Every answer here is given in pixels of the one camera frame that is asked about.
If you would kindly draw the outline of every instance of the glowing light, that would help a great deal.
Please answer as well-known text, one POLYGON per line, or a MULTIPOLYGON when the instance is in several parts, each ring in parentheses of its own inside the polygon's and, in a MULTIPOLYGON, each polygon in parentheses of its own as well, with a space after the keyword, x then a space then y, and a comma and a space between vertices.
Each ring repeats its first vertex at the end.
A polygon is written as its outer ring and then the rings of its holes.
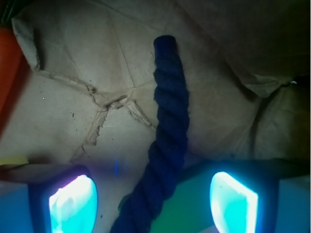
POLYGON ((258 194, 226 172, 218 172, 212 178, 210 206, 220 233, 255 232, 258 194))
POLYGON ((90 233, 97 214, 94 181, 78 176, 49 198, 52 233, 90 233))

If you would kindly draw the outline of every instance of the green surface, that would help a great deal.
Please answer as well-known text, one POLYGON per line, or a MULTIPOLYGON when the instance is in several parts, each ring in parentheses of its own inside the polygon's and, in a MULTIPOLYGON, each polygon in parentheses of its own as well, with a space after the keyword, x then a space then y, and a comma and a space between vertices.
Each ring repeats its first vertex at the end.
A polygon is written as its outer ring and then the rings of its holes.
POLYGON ((215 174, 213 163, 184 172, 174 195, 166 200, 151 233, 197 233, 213 225, 209 186, 215 174))

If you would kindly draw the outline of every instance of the twisted rope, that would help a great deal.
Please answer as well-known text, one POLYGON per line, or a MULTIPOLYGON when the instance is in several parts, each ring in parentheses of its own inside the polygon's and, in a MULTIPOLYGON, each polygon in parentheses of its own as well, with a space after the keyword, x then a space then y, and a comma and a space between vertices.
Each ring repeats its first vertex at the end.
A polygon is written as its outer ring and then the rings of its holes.
POLYGON ((149 163, 143 177, 126 200, 111 233, 147 233, 170 198, 184 164, 187 150, 187 112, 189 94, 174 37, 165 35, 154 41, 154 72, 158 103, 156 140, 148 151, 149 163))

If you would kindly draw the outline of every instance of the paper wrinkle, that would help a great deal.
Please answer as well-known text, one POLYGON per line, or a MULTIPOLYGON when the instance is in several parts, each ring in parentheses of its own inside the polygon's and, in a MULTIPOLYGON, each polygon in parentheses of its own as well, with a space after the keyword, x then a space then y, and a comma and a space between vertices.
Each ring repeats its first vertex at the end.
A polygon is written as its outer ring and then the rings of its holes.
POLYGON ((129 99, 127 103, 125 104, 126 108, 129 110, 129 114, 138 122, 143 123, 153 131, 156 131, 156 128, 150 120, 147 118, 147 116, 144 114, 144 112, 141 110, 141 108, 136 104, 135 100, 129 99))
POLYGON ((89 95, 93 102, 98 105, 98 110, 95 115, 95 119, 89 129, 89 132, 85 138, 85 142, 79 147, 77 153, 73 156, 71 161, 79 160, 84 154, 85 151, 83 149, 84 145, 96 145, 97 137, 99 136, 100 128, 103 126, 105 119, 109 110, 118 109, 125 106, 128 109, 128 113, 135 120, 142 123, 143 125, 149 127, 153 131, 155 131, 155 127, 152 125, 150 120, 144 114, 144 112, 139 108, 136 104, 135 100, 131 99, 132 94, 138 89, 145 85, 148 85, 151 81, 135 86, 132 75, 130 73, 130 69, 128 67, 127 60, 123 54, 122 47, 119 42, 118 35, 116 33, 115 27, 112 23, 112 27, 114 29, 115 37, 118 41, 120 51, 123 57, 123 60, 126 64, 130 80, 132 82, 132 87, 128 87, 126 90, 117 91, 117 92, 100 92, 93 85, 86 83, 81 80, 81 72, 78 65, 75 63, 72 54, 66 44, 63 44, 63 51, 67 55, 68 59, 76 69, 78 73, 78 77, 65 76, 62 74, 53 74, 41 68, 40 59, 38 56, 37 47, 34 39, 34 29, 33 27, 20 18, 13 19, 13 29, 18 40, 18 43, 25 54, 25 57, 31 66, 33 72, 37 73, 40 76, 45 78, 55 80, 62 84, 65 84, 80 93, 89 95))

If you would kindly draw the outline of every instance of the yellow object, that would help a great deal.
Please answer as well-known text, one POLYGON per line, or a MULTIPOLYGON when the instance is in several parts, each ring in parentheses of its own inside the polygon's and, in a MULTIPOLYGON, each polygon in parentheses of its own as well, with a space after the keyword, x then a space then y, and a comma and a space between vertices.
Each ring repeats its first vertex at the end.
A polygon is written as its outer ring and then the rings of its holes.
POLYGON ((5 157, 0 158, 0 166, 4 164, 28 164, 28 160, 25 156, 12 156, 12 157, 5 157))

